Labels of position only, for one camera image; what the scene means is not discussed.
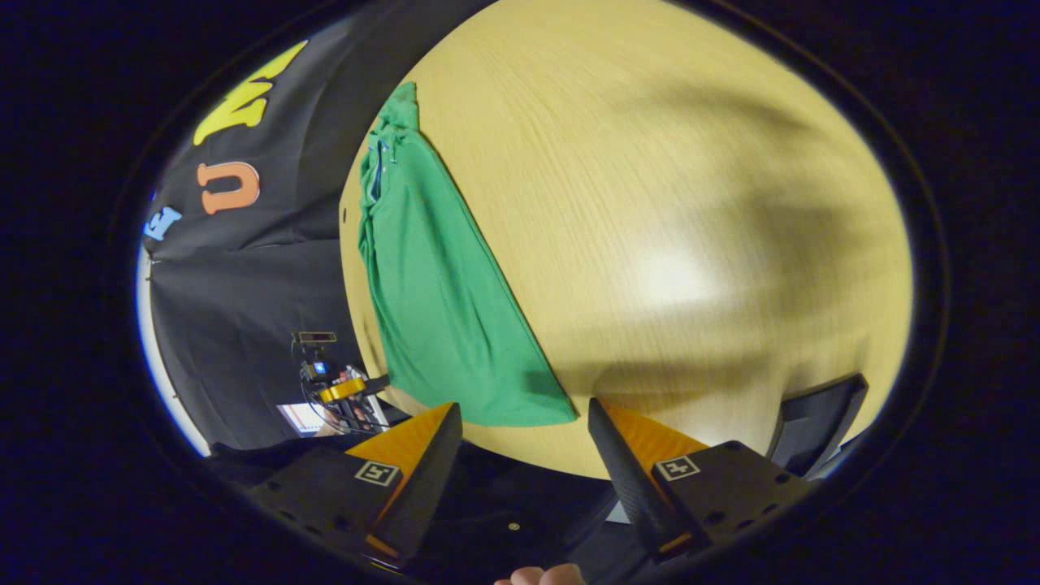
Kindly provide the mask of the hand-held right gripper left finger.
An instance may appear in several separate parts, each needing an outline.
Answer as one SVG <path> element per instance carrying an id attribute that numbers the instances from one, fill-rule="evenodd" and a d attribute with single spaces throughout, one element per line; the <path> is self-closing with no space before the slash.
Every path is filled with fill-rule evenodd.
<path id="1" fill-rule="evenodd" d="M 460 405 L 445 403 L 350 449 L 312 448 L 248 495 L 324 548 L 401 570 L 426 538 L 462 436 Z"/>

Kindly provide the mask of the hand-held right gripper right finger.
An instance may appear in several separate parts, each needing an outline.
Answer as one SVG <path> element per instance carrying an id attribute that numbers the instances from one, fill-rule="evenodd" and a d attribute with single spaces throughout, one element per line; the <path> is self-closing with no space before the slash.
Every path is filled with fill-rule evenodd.
<path id="1" fill-rule="evenodd" d="M 811 482 L 743 442 L 702 444 L 598 397 L 587 429 L 640 543 L 656 561 L 695 556 L 781 522 Z"/>

